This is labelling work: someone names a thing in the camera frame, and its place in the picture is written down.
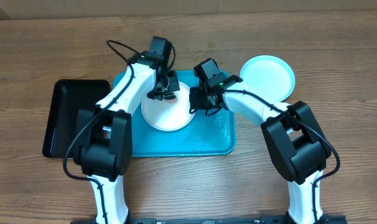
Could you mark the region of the green and pink sponge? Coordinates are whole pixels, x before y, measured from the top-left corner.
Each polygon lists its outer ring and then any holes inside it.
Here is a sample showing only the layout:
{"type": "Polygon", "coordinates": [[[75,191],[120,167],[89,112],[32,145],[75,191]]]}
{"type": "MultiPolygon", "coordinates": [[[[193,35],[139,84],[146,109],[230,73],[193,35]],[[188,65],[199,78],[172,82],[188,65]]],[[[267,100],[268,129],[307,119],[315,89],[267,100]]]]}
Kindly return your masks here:
{"type": "Polygon", "coordinates": [[[164,95],[163,99],[167,103],[176,103],[179,100],[175,95],[164,95]]]}

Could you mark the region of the white plate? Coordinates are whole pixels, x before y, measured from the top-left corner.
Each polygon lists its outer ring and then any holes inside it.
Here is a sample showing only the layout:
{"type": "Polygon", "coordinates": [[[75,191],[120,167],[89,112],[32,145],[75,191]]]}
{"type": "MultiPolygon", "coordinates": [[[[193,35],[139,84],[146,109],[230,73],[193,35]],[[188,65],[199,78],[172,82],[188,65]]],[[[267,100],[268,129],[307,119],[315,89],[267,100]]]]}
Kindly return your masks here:
{"type": "Polygon", "coordinates": [[[189,86],[179,82],[179,91],[175,91],[173,100],[151,100],[145,97],[141,102],[144,119],[161,131],[176,131],[188,125],[194,117],[189,113],[189,86]]]}

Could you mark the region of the light blue plate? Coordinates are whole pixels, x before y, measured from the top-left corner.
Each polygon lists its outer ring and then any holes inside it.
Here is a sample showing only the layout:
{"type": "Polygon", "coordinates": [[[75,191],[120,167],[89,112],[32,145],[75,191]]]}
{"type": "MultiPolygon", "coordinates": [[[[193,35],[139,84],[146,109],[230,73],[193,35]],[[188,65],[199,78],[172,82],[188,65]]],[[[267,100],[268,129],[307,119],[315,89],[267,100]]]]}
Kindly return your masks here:
{"type": "Polygon", "coordinates": [[[293,69],[282,59],[272,55],[259,55],[248,60],[240,77],[256,92],[273,101],[285,101],[296,85],[293,69]]]}

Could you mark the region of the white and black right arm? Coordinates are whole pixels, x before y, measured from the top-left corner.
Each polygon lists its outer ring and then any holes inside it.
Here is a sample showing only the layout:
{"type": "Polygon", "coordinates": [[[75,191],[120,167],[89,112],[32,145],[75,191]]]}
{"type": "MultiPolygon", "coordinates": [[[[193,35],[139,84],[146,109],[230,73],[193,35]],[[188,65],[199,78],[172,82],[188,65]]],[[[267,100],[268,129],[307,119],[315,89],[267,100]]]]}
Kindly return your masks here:
{"type": "Polygon", "coordinates": [[[190,112],[211,116],[221,109],[243,115],[261,128],[272,163],[287,180],[289,208],[284,216],[261,223],[346,223],[320,206],[320,182],[340,168],[336,149],[326,140],[303,101],[285,102],[295,76],[285,61],[261,55],[247,61],[239,75],[226,77],[214,59],[193,69],[199,86],[190,89],[190,112]]]}

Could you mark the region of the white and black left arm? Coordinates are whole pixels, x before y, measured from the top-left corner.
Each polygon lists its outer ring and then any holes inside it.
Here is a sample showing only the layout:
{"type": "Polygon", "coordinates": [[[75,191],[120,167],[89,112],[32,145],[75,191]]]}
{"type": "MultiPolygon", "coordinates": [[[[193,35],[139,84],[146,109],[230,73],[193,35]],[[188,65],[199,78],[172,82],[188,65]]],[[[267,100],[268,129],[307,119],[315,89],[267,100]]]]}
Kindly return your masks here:
{"type": "Polygon", "coordinates": [[[172,43],[154,36],[149,50],[126,59],[126,74],[93,109],[80,109],[76,136],[66,157],[73,157],[93,187],[97,208],[92,223],[126,223],[129,209],[123,192],[123,175],[133,153],[132,115],[143,98],[176,100],[179,90],[172,43]]]}

